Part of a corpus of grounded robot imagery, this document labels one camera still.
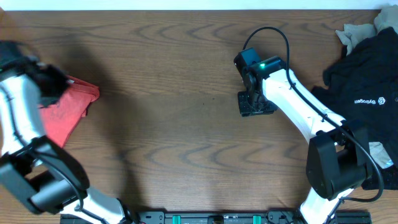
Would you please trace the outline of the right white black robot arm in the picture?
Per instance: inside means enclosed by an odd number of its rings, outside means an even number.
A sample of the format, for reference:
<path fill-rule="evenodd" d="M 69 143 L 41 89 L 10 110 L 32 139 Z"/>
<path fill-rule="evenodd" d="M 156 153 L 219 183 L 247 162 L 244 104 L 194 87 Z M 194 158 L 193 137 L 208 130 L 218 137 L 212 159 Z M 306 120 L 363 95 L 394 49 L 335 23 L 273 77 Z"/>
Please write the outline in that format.
<path fill-rule="evenodd" d="M 373 174 L 360 121 L 347 121 L 316 99 L 279 57 L 261 60 L 253 49 L 235 57 L 245 86 L 238 93 L 241 116 L 281 110 L 308 143 L 306 175 L 311 189 L 296 212 L 274 210 L 267 223 L 371 223 L 368 212 L 339 212 L 350 193 Z"/>

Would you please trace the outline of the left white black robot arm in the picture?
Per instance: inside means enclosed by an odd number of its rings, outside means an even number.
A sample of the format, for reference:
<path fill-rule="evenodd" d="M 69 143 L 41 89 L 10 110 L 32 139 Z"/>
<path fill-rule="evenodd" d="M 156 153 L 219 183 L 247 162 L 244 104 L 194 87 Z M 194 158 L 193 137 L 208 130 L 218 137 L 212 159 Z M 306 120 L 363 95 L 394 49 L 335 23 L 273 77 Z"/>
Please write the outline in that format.
<path fill-rule="evenodd" d="M 1 41 L 1 184 L 32 213 L 59 214 L 62 223 L 135 223 L 118 198 L 91 187 L 82 165 L 46 133 L 41 107 L 55 104 L 67 76 Z"/>

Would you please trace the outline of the orange red t-shirt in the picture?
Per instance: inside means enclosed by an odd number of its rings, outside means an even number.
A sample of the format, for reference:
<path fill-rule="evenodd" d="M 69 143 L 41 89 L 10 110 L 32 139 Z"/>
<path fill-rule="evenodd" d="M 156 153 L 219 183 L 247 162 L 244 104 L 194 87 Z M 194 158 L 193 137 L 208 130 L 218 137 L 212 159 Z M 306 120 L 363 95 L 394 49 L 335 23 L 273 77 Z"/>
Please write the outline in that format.
<path fill-rule="evenodd" d="M 60 100 L 40 110 L 49 139 L 64 147 L 89 105 L 100 97 L 99 87 L 75 77 L 68 77 L 69 87 Z"/>

